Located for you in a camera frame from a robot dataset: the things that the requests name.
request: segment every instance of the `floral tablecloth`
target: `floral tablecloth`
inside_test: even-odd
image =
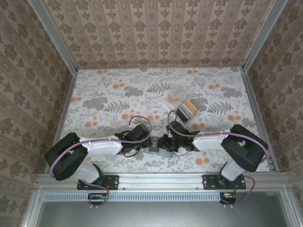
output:
[[[62,137],[99,138],[128,128],[133,115],[147,117],[152,135],[166,133],[169,108],[163,99],[171,89],[186,90],[200,115],[192,131],[222,131],[241,124],[258,134],[240,68],[153,68],[79,70]],[[159,157],[139,152],[132,158],[102,155],[89,159],[103,172],[217,172],[231,158],[222,150]],[[267,162],[257,171],[269,171]]]

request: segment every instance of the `plastic package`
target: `plastic package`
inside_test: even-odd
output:
[[[180,122],[184,125],[200,114],[200,111],[194,105],[195,101],[187,92],[181,89],[169,91],[167,97],[164,98],[164,102],[170,110],[177,112]]]

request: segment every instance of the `vented metal strip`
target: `vented metal strip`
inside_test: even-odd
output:
[[[58,201],[88,201],[88,192],[47,192],[44,194],[43,202]],[[182,201],[220,201],[219,192],[169,192],[169,193],[131,193],[111,192],[108,201],[128,202],[182,202]]]

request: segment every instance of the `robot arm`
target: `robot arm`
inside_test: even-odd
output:
[[[171,126],[176,131],[186,135],[203,135],[203,132],[189,132],[179,122],[171,122]],[[184,148],[187,151],[201,151],[205,149],[225,149],[232,157],[232,161],[226,163],[218,174],[218,181],[221,188],[228,186],[241,174],[246,171],[255,172],[259,166],[264,150],[251,140],[241,137],[227,135],[224,132],[237,133],[252,138],[261,143],[266,149],[268,145],[259,137],[245,129],[241,125],[234,125],[230,130],[225,130],[218,135],[205,135],[200,137],[185,137],[175,133],[169,126],[166,127],[169,134],[164,134],[158,140],[158,147],[178,152],[179,148]]]
[[[136,144],[112,141],[112,139],[140,141],[146,138],[149,132],[149,129],[145,125],[139,124],[132,131],[116,133],[114,136],[103,138],[103,141],[100,142],[89,142],[76,146],[58,161],[53,168],[53,175],[57,181],[72,177],[88,183],[94,182],[94,184],[101,185],[104,179],[102,171],[97,165],[91,164],[84,159],[105,154],[125,154],[133,149],[140,150],[149,147],[152,144],[150,137],[144,142]],[[59,155],[73,144],[88,140],[90,139],[79,138],[74,132],[67,134],[45,154],[48,165],[52,166]]]

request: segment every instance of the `damask wallpaper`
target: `damask wallpaper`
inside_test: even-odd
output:
[[[241,65],[274,0],[42,0],[78,68]]]
[[[29,3],[0,1],[0,226],[18,226],[71,80]]]
[[[249,75],[279,167],[289,172],[303,210],[303,1],[288,1]]]

